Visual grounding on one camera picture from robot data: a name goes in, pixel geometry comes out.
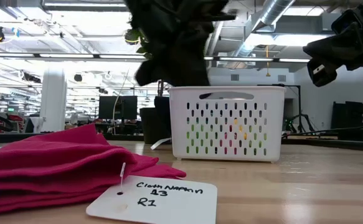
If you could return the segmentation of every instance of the wall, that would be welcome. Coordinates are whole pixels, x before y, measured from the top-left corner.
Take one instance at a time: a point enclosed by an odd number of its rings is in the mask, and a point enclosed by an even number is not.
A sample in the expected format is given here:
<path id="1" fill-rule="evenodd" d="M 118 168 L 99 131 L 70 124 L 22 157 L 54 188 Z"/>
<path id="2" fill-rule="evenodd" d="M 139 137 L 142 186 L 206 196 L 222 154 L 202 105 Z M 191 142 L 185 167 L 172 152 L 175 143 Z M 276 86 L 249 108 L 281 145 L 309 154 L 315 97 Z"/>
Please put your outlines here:
<path id="1" fill-rule="evenodd" d="M 303 113 L 308 114 L 318 129 L 331 127 L 332 105 L 345 101 L 363 103 L 363 68 L 347 71 L 345 67 L 337 70 L 337 78 L 320 88 L 313 85 L 307 68 L 295 73 L 295 83 L 301 85 Z"/>
<path id="2" fill-rule="evenodd" d="M 257 71 L 256 69 L 236 69 L 227 68 L 210 68 L 209 81 L 212 86 L 249 86 L 249 85 L 271 85 L 283 83 L 285 85 L 294 85 L 294 73 L 290 73 L 287 68 L 271 68 L 270 77 L 266 77 L 267 69 Z M 231 74 L 239 74 L 239 81 L 231 81 Z M 286 75 L 286 82 L 279 82 L 278 75 Z M 286 98 L 297 98 L 295 93 L 289 88 L 286 91 Z"/>

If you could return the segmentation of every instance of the desk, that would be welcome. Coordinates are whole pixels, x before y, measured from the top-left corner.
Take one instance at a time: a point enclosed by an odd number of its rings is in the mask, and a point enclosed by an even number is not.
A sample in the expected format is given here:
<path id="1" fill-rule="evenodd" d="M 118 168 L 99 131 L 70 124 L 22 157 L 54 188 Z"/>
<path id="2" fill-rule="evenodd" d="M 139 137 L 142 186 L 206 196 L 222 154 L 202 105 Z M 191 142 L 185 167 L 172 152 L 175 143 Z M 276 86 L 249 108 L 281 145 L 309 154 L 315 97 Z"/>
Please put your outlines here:
<path id="1" fill-rule="evenodd" d="M 179 161 L 171 146 L 114 142 L 187 172 L 187 180 L 218 187 L 217 223 L 363 224 L 363 151 L 282 145 L 275 164 Z M 0 215 L 0 224 L 125 223 L 89 217 L 87 203 Z"/>

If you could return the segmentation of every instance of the pillar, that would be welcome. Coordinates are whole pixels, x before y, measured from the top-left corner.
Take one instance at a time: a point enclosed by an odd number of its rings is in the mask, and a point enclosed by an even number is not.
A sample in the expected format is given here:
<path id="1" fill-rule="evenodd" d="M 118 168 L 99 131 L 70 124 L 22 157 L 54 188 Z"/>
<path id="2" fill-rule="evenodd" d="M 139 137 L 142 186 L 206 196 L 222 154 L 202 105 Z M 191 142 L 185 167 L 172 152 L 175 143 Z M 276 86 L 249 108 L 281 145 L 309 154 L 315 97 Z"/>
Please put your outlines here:
<path id="1" fill-rule="evenodd" d="M 40 107 L 40 117 L 44 119 L 42 131 L 65 129 L 66 98 L 67 80 L 64 68 L 56 63 L 50 63 L 43 76 Z"/>

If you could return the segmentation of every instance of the white tag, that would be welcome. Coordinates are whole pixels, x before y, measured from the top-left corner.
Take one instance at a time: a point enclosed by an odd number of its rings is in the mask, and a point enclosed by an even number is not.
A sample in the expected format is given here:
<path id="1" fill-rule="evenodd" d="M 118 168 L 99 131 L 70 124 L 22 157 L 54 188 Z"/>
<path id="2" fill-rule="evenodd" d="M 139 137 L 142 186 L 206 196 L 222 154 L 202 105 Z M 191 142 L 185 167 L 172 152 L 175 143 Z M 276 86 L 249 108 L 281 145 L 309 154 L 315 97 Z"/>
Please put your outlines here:
<path id="1" fill-rule="evenodd" d="M 217 187 L 184 180 L 129 176 L 110 187 L 86 212 L 100 218 L 157 224 L 214 224 Z"/>
<path id="2" fill-rule="evenodd" d="M 151 146 L 152 150 L 155 150 L 158 146 L 160 146 L 162 143 L 167 142 L 168 140 L 171 140 L 171 138 L 161 139 L 157 141 L 155 144 Z"/>
<path id="3" fill-rule="evenodd" d="M 126 163 L 124 162 L 123 165 L 121 166 L 120 177 L 123 177 L 123 174 L 125 174 L 125 167 L 126 167 Z"/>

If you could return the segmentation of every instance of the white plastic basket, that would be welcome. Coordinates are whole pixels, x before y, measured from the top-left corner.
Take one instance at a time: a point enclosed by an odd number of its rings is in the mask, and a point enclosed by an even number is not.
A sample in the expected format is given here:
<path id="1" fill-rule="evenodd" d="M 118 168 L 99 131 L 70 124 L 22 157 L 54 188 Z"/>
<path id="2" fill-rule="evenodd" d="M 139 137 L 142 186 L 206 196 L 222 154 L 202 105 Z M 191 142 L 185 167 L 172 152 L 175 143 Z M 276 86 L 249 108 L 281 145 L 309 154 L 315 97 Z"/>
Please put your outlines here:
<path id="1" fill-rule="evenodd" d="M 277 161 L 285 91 L 277 86 L 171 88 L 174 156 Z"/>

